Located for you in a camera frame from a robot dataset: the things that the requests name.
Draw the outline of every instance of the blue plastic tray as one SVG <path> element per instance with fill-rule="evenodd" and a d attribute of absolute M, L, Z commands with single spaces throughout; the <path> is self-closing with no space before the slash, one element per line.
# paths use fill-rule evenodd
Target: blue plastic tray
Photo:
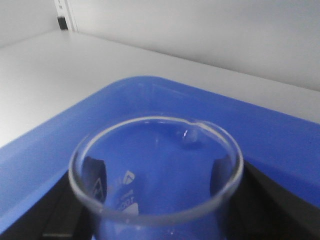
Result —
<path fill-rule="evenodd" d="M 159 111 L 226 129 L 247 161 L 320 208 L 320 125 L 164 78 L 115 82 L 0 148 L 0 233 L 66 172 L 79 141 L 106 122 Z"/>

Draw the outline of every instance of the gray wall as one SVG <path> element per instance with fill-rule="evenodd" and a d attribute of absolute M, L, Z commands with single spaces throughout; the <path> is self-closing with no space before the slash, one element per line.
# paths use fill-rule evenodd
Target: gray wall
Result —
<path fill-rule="evenodd" d="M 53 0 L 0 0 L 0 47 L 56 29 Z"/>
<path fill-rule="evenodd" d="M 319 0 L 68 3 L 81 33 L 320 91 Z"/>

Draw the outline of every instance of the glass beaker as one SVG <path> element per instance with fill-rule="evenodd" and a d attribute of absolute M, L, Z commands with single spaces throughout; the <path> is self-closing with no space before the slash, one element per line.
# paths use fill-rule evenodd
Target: glass beaker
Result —
<path fill-rule="evenodd" d="M 221 127 L 148 115 L 84 138 L 69 180 L 97 240 L 222 240 L 242 172 L 241 150 Z"/>

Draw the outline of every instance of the white shelf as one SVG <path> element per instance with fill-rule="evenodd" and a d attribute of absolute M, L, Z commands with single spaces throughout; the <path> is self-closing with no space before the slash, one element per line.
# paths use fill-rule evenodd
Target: white shelf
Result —
<path fill-rule="evenodd" d="M 320 92 L 89 35 L 0 48 L 0 147 L 110 83 L 154 75 L 320 123 Z"/>

